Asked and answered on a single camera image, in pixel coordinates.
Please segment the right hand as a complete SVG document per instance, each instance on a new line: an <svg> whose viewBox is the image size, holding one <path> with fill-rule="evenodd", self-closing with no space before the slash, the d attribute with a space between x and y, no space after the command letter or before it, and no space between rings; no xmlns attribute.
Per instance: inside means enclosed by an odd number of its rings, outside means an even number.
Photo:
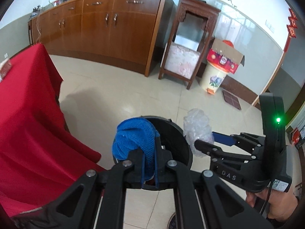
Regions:
<svg viewBox="0 0 305 229"><path fill-rule="evenodd" d="M267 199L268 191L268 189L264 189L259 193L246 192L246 202L251 207L254 207L257 198ZM298 200L294 196L292 188L288 192L271 189L268 202L270 207L267 217L279 222L287 221L298 205Z"/></svg>

